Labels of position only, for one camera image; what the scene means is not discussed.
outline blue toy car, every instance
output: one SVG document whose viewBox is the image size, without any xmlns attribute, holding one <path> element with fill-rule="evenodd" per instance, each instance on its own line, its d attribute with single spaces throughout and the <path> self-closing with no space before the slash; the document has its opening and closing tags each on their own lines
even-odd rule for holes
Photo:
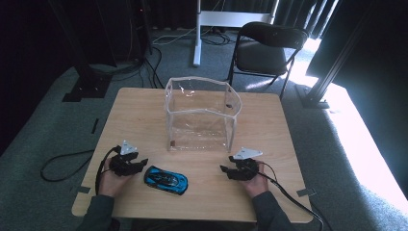
<svg viewBox="0 0 408 231">
<path fill-rule="evenodd" d="M 144 183 L 152 188 L 179 195 L 183 194 L 189 186 L 185 175 L 154 166 L 144 174 Z"/>
</svg>

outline black folding chair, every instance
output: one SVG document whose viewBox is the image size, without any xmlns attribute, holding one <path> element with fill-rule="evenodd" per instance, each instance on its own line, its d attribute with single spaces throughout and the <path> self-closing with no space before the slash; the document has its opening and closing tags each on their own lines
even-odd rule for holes
<svg viewBox="0 0 408 231">
<path fill-rule="evenodd" d="M 249 22 L 243 25 L 237 36 L 228 73 L 229 84 L 232 86 L 234 73 L 272 78 L 270 85 L 286 73 L 279 95 L 282 99 L 294 56 L 303 48 L 308 37 L 309 34 L 299 28 L 275 26 L 265 22 Z M 285 48 L 292 52 L 289 58 L 285 55 Z"/>
</svg>

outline clear acrylic box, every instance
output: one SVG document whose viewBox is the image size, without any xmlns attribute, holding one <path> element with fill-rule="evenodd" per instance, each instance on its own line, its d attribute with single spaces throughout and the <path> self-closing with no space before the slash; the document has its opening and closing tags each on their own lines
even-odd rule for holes
<svg viewBox="0 0 408 231">
<path fill-rule="evenodd" d="M 202 77 L 166 85 L 168 150 L 231 151 L 242 102 L 229 84 Z"/>
</svg>

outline black cable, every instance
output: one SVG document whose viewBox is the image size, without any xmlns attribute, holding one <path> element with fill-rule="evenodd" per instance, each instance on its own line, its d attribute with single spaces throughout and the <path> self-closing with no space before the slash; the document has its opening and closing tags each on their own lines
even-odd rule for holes
<svg viewBox="0 0 408 231">
<path fill-rule="evenodd" d="M 103 173 L 105 173 L 105 172 L 107 172 L 107 171 L 109 171 L 109 170 L 111 170 L 111 169 L 109 168 L 109 169 L 103 170 L 103 171 L 101 172 L 101 174 L 103 174 Z"/>
<path fill-rule="evenodd" d="M 144 88 L 144 80 L 143 80 L 143 76 L 141 76 L 141 71 L 139 71 L 139 76 L 141 80 L 141 87 Z"/>
<path fill-rule="evenodd" d="M 153 41 L 158 41 L 158 40 L 172 40 L 171 42 L 174 42 L 176 40 L 193 40 L 195 39 L 196 36 L 195 35 L 182 35 L 182 36 L 163 36 L 163 37 L 159 37 L 159 38 L 152 38 Z M 153 43 L 153 45 L 165 45 L 162 43 Z"/>
<path fill-rule="evenodd" d="M 100 73 L 100 74 L 119 75 L 119 74 L 133 73 L 133 72 L 135 72 L 135 70 L 139 70 L 142 65 L 143 65 L 143 63 L 141 63 L 141 62 L 133 61 L 133 63 L 131 65 L 129 65 L 129 66 L 119 68 L 119 69 L 115 69 L 115 70 L 101 70 L 101 69 L 97 69 L 95 67 L 93 67 L 92 70 L 95 73 Z"/>
<path fill-rule="evenodd" d="M 111 82 L 124 81 L 124 80 L 130 79 L 130 78 L 133 78 L 133 77 L 135 77 L 135 76 L 138 75 L 138 74 L 140 74 L 140 70 L 138 70 L 136 73 L 134 73 L 134 74 L 132 74 L 132 75 L 130 75 L 130 76 L 124 77 L 124 78 L 122 78 L 122 79 L 113 79 L 113 80 L 111 80 Z"/>
<path fill-rule="evenodd" d="M 147 80 L 149 81 L 150 88 L 153 89 L 153 83 L 152 83 L 152 80 L 150 79 L 150 71 L 148 67 L 146 67 L 146 71 L 147 71 Z"/>
<path fill-rule="evenodd" d="M 316 207 L 316 205 L 310 201 L 310 204 L 320 213 L 321 218 L 324 220 L 324 222 L 326 222 L 327 226 L 329 227 L 329 229 L 331 231 L 333 231 L 333 228 L 331 227 L 329 221 L 327 221 L 327 219 L 324 217 L 323 213 L 320 211 L 320 209 L 318 207 Z"/>
<path fill-rule="evenodd" d="M 101 161 L 101 164 L 99 164 L 99 168 L 98 168 L 98 171 L 96 172 L 96 179 L 95 179 L 95 192 L 96 192 L 96 194 L 99 193 L 99 183 L 100 183 L 100 179 L 101 179 L 101 174 L 103 173 L 102 168 L 105 165 L 106 159 L 108 159 L 108 156 L 113 151 L 119 153 L 120 152 L 120 146 L 116 146 L 116 147 L 111 148 L 111 150 L 109 150 L 109 152 L 106 153 L 105 157 Z"/>
<path fill-rule="evenodd" d="M 320 222 L 320 229 L 319 229 L 319 230 L 320 230 L 320 231 L 323 230 L 323 226 L 324 226 L 323 220 L 321 219 L 321 217 L 320 217 L 317 213 L 315 213 L 315 212 L 313 212 L 312 210 L 306 208 L 304 205 L 302 205 L 302 204 L 299 203 L 297 200 L 295 200 L 295 199 L 294 199 L 291 195 L 289 195 L 288 192 L 286 192 L 286 190 L 285 190 L 277 181 L 275 181 L 274 179 L 272 179 L 272 178 L 270 178 L 269 176 L 263 174 L 262 172 L 258 172 L 258 174 L 260 174 L 260 175 L 266 177 L 266 178 L 267 178 L 273 185 L 275 185 L 275 186 L 280 190 L 280 192 L 281 192 L 283 195 L 285 195 L 293 204 L 297 205 L 299 208 L 301 208 L 302 210 L 306 211 L 307 213 L 309 213 L 310 215 L 312 215 L 313 217 L 315 217 L 316 219 L 318 219 L 319 222 Z"/>
<path fill-rule="evenodd" d="M 219 38 L 222 38 L 222 42 L 212 41 L 212 40 L 206 39 L 205 37 L 219 37 Z M 207 35 L 205 37 L 202 37 L 201 40 L 204 43 L 207 43 L 207 44 L 210 44 L 210 45 L 228 45 L 228 44 L 235 43 L 235 41 L 231 40 L 229 38 L 229 36 L 227 36 L 225 34 L 221 34 L 221 33 L 210 34 L 210 35 Z"/>
<path fill-rule="evenodd" d="M 275 181 L 276 182 L 278 181 L 278 179 L 276 178 L 275 170 L 273 170 L 273 168 L 270 165 L 268 165 L 267 163 L 264 163 L 264 162 L 260 162 L 259 164 L 268 166 L 272 170 L 273 176 L 275 177 Z"/>
<path fill-rule="evenodd" d="M 71 176 L 75 175 L 79 170 L 81 170 L 82 167 L 84 167 L 84 166 L 90 161 L 90 159 L 92 158 L 92 156 L 90 156 L 89 158 L 87 158 L 87 160 L 84 161 L 84 163 L 81 164 L 81 166 L 78 167 L 74 172 L 72 172 L 72 173 L 70 173 L 69 175 L 67 175 L 67 176 L 65 176 L 65 177 L 63 177 L 63 178 L 60 178 L 60 179 L 50 179 L 50 178 L 46 177 L 45 174 L 44 174 L 45 168 L 46 168 L 51 162 L 53 162 L 54 160 L 57 160 L 57 159 L 59 159 L 59 158 L 69 157 L 69 156 L 75 156 L 75 155 L 81 155 L 81 154 L 89 153 L 89 152 L 92 152 L 92 151 L 94 151 L 94 150 L 92 149 L 92 150 L 88 150 L 88 151 L 75 152 L 75 153 L 70 153 L 70 154 L 63 154 L 63 155 L 60 155 L 60 156 L 53 157 L 53 158 L 51 158 L 51 159 L 49 159 L 48 161 L 45 162 L 45 164 L 44 164 L 44 165 L 42 166 L 42 168 L 41 168 L 41 171 L 39 172 L 39 175 L 41 176 L 41 178 L 42 178 L 44 181 L 47 181 L 47 182 L 60 182 L 60 181 L 66 180 L 66 179 L 70 178 Z"/>
<path fill-rule="evenodd" d="M 160 62 L 162 61 L 162 56 L 163 56 L 163 54 L 162 54 L 162 51 L 159 50 L 158 48 L 153 47 L 153 49 L 157 50 L 157 51 L 159 52 L 159 54 L 160 54 L 159 60 L 157 61 L 156 66 L 153 67 L 153 65 L 152 65 L 147 59 L 146 59 L 146 62 L 147 62 L 147 64 L 150 66 L 150 68 L 153 70 L 153 77 L 152 77 L 152 78 L 153 78 L 153 85 L 154 85 L 154 87 L 157 88 L 157 85 L 156 85 L 156 79 L 157 79 L 157 81 L 158 81 L 160 87 L 161 87 L 162 89 L 164 89 L 165 86 L 162 84 L 162 82 L 160 81 L 159 75 L 157 74 L 157 68 L 159 67 Z"/>
</svg>

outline person's right hand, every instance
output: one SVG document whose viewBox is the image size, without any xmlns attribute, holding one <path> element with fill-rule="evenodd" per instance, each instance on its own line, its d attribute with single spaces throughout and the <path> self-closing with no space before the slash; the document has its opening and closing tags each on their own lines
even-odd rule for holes
<svg viewBox="0 0 408 231">
<path fill-rule="evenodd" d="M 259 166 L 259 172 L 264 173 L 264 166 L 262 162 L 257 162 Z M 246 193 L 253 198 L 261 193 L 269 191 L 268 180 L 266 177 L 257 174 L 254 178 L 248 181 L 240 181 L 246 190 Z"/>
<path fill-rule="evenodd" d="M 109 163 L 112 158 L 106 160 L 104 171 L 101 175 L 101 180 L 99 184 L 99 194 L 107 195 L 115 198 L 126 185 L 126 183 L 132 178 L 133 175 L 129 176 L 118 176 L 112 170 L 109 169 Z"/>
</svg>

